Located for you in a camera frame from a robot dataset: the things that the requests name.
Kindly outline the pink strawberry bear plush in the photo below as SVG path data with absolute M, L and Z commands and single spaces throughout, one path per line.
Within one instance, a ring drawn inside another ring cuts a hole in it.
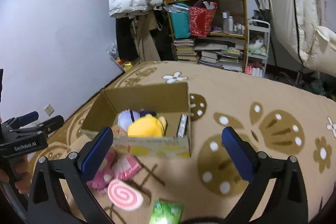
M 94 190 L 105 190 L 112 179 L 114 179 L 114 174 L 112 171 L 112 165 L 116 157 L 115 151 L 108 152 L 105 155 L 97 173 L 95 174 L 93 180 L 87 182 L 87 185 Z

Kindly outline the white-haired plush doll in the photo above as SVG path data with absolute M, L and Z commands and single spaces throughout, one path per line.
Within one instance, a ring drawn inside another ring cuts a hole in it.
M 149 114 L 149 112 L 145 110 L 141 110 L 139 113 L 130 109 L 123 110 L 118 114 L 117 124 L 123 130 L 127 131 L 133 122 L 144 117 L 146 114 Z

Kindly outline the green tissue pack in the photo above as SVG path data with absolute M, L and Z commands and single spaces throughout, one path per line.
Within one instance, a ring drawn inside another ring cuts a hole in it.
M 184 205 L 169 201 L 155 201 L 149 224 L 179 224 Z

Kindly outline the black card pack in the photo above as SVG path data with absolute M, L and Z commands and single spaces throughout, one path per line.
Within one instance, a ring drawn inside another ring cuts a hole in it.
M 177 130 L 178 138 L 183 138 L 186 135 L 187 124 L 188 124 L 188 116 L 186 114 L 182 114 L 180 121 L 179 121 L 178 130 Z

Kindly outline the pink swirl roll pillow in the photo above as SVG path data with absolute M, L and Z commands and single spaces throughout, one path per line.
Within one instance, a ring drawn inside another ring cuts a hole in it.
M 144 202 L 144 198 L 139 191 L 117 179 L 113 179 L 109 183 L 107 193 L 114 206 L 124 211 L 137 210 Z

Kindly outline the beige patterned carpet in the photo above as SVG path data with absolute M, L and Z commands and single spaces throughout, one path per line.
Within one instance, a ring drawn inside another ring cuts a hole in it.
M 176 61 L 133 68 L 30 161 L 70 223 L 310 223 L 335 191 L 335 102 Z

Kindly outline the plastic bag with toys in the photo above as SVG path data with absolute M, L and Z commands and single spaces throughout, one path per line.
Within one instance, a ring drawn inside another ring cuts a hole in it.
M 124 60 L 120 58 L 120 55 L 118 53 L 117 44 L 112 43 L 107 49 L 106 52 L 109 54 L 109 56 L 114 60 L 119 67 L 121 67 L 125 72 L 130 71 L 133 69 L 133 65 L 130 61 Z

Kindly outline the yellow plush toy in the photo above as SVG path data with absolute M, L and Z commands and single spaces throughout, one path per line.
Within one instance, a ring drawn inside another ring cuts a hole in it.
M 166 128 L 167 121 L 163 116 L 146 114 L 129 126 L 127 135 L 133 138 L 161 138 L 165 136 Z

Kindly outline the open cardboard box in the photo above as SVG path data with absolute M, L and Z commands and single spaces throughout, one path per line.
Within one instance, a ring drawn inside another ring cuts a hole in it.
M 104 89 L 81 130 L 93 139 L 103 127 L 112 129 L 116 150 L 136 156 L 189 158 L 189 86 L 182 82 Z

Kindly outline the beige hanging trousers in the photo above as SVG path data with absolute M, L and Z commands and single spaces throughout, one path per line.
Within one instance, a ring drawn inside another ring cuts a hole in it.
M 142 15 L 134 22 L 134 43 L 139 56 L 139 62 L 160 61 L 155 42 L 150 34 L 146 16 Z

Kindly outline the white metal cart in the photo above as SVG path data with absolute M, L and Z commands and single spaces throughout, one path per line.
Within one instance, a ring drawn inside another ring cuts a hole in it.
M 262 78 L 265 76 L 269 57 L 270 31 L 268 22 L 248 19 L 245 74 Z

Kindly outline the teal gift bag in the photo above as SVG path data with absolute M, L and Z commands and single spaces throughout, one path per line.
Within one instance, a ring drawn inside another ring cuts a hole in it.
M 189 6 L 184 3 L 168 5 L 168 12 L 173 26 L 174 37 L 176 39 L 186 39 L 190 37 L 190 12 Z

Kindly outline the red gift bag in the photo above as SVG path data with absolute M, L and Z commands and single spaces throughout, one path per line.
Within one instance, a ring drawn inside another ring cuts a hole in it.
M 206 37 L 216 14 L 216 2 L 200 0 L 190 6 L 190 34 L 195 37 Z

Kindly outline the wooden bookshelf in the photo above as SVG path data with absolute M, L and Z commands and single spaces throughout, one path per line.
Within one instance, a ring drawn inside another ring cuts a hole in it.
M 175 60 L 241 72 L 246 56 L 246 0 L 163 0 Z

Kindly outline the upper wall socket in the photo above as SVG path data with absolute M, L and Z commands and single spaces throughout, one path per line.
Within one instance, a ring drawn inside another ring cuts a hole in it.
M 55 109 L 52 107 L 51 104 L 48 104 L 48 105 L 44 108 L 44 111 L 45 111 L 45 113 L 46 113 L 48 116 L 51 116 L 51 115 L 55 112 Z

